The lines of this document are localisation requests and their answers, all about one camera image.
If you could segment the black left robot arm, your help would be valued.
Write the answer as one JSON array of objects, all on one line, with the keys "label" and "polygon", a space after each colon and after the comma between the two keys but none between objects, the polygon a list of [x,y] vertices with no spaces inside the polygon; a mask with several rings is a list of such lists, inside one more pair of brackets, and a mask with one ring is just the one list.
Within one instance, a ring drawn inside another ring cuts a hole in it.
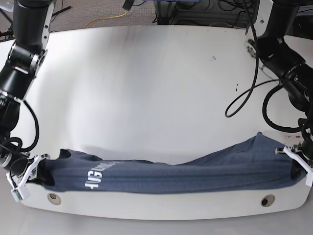
[{"label": "black left robot arm", "polygon": [[[269,91],[262,105],[265,122],[284,133],[301,133],[303,142],[293,150],[284,147],[280,152],[293,161],[292,176],[298,176],[300,168],[306,171],[306,185],[313,185],[313,69],[305,59],[291,49],[284,40],[304,0],[256,0],[253,18],[246,29],[247,50],[272,71],[279,83]],[[298,120],[298,127],[284,127],[272,122],[267,115],[269,99],[285,89],[291,104],[305,113]]]}]

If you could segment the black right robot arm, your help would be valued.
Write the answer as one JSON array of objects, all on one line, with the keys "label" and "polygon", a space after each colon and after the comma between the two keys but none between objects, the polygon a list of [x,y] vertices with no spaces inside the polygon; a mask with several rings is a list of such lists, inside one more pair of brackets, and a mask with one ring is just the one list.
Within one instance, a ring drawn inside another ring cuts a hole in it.
[{"label": "black right robot arm", "polygon": [[[0,71],[0,166],[7,171],[9,179],[25,174],[32,163],[26,154],[39,140],[39,122],[25,97],[47,55],[54,8],[53,0],[14,1],[15,41]],[[11,136],[19,121],[21,103],[31,113],[35,126],[34,141],[28,147],[23,146],[21,138]]]}]

